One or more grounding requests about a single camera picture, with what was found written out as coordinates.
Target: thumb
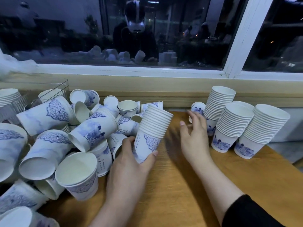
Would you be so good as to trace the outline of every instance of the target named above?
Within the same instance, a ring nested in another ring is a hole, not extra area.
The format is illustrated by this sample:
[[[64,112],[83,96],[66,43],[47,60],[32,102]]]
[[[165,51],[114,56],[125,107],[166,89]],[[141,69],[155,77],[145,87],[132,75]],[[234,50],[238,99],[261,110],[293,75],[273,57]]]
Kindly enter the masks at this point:
[[[156,159],[157,159],[157,155],[158,155],[158,151],[157,150],[153,151],[152,153],[149,154],[149,156],[147,156],[145,161],[140,164],[141,167],[146,172],[150,172],[150,170],[154,166],[154,163],[156,162]]]
[[[181,139],[189,136],[188,128],[183,121],[180,121],[180,135]]]

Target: person's right hand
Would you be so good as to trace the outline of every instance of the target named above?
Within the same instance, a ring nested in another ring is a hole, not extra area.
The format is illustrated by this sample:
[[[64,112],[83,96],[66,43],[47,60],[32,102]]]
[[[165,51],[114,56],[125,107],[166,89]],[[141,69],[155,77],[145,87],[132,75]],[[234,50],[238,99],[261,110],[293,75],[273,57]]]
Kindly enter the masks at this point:
[[[193,130],[188,132],[185,122],[180,121],[181,149],[193,168],[203,161],[211,159],[209,153],[206,119],[198,112],[188,111],[192,119]]]

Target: window pane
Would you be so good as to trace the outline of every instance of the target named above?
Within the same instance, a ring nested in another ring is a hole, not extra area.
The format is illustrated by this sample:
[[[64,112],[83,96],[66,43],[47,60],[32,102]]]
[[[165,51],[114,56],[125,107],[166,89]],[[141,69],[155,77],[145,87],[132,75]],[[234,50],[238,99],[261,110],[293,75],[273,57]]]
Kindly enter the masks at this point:
[[[274,0],[245,71],[303,73],[303,0]]]
[[[41,64],[221,69],[245,5],[246,0],[0,0],[0,47],[20,61]]]

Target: fingernail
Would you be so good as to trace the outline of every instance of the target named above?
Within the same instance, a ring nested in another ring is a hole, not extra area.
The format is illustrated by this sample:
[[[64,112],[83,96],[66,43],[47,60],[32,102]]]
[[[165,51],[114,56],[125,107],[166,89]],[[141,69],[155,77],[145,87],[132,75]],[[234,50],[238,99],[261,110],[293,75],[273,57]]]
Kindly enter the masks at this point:
[[[156,157],[157,157],[157,155],[158,155],[158,151],[157,151],[157,150],[153,151],[153,154],[154,154],[154,156],[156,156]]]

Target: tabletop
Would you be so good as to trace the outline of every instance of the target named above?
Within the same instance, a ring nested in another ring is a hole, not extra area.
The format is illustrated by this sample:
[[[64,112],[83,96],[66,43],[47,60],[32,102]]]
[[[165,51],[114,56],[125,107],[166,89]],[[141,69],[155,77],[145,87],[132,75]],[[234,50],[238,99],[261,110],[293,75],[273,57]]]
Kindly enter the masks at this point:
[[[169,129],[158,147],[158,157],[146,189],[128,226],[218,226],[203,185],[180,150],[179,122],[184,112],[173,112]],[[220,170],[244,193],[286,226],[303,223],[303,174],[268,146],[246,160],[233,150],[219,153],[210,148]],[[55,218],[61,227],[87,227],[105,200],[107,176],[91,199],[76,201],[67,191],[39,212]]]

